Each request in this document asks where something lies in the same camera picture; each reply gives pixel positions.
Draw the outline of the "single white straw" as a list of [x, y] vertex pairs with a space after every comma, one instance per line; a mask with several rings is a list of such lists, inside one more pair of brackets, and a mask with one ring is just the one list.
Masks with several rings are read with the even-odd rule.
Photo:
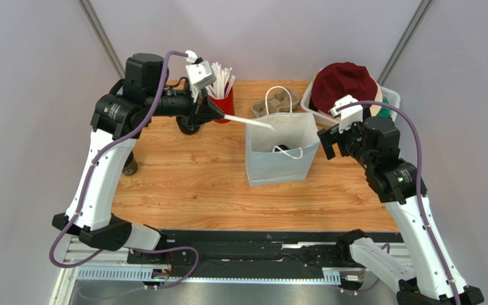
[[239, 122], [239, 123], [254, 125], [254, 126], [261, 127], [261, 128], [267, 128], [267, 129], [272, 130], [272, 131], [276, 130], [272, 125], [270, 125], [268, 123], [263, 123], [263, 122], [255, 121], [252, 119], [241, 118], [241, 117], [232, 116], [232, 115], [228, 115], [228, 114], [224, 115], [224, 119]]

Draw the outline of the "white paper bag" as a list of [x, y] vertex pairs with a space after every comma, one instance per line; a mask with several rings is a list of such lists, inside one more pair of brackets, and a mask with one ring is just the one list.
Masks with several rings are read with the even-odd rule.
[[245, 169], [251, 187], [304, 180], [320, 140], [309, 112], [266, 111], [245, 125]]

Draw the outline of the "black coffee cup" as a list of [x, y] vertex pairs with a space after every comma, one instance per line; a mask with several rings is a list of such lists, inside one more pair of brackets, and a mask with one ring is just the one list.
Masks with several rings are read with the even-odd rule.
[[135, 155], [132, 151], [125, 161], [122, 174], [126, 176], [134, 175], [138, 171], [138, 167], [137, 160], [135, 159]]

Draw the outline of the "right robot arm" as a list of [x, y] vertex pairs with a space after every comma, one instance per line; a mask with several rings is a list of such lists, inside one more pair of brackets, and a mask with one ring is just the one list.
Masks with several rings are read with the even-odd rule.
[[390, 118], [370, 117], [318, 132], [328, 159], [351, 156], [365, 170], [369, 187], [398, 226], [411, 263], [380, 249], [356, 229], [338, 239], [339, 258], [360, 264], [395, 293], [399, 304], [482, 304], [482, 291], [467, 284], [446, 252], [435, 226], [426, 187], [417, 186], [417, 168], [399, 157], [400, 131]]

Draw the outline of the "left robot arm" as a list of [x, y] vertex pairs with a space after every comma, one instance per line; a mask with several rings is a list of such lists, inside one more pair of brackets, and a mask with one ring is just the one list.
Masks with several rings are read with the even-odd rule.
[[53, 217], [53, 227], [101, 250], [158, 246], [160, 231], [115, 216], [112, 204], [119, 177], [132, 165], [133, 148], [153, 117], [175, 117], [185, 134], [224, 117], [208, 97], [207, 86], [215, 81], [210, 64], [191, 51], [183, 57], [187, 66], [180, 90], [166, 85], [168, 56], [138, 53], [127, 59], [124, 78], [95, 104], [78, 190], [70, 207]]

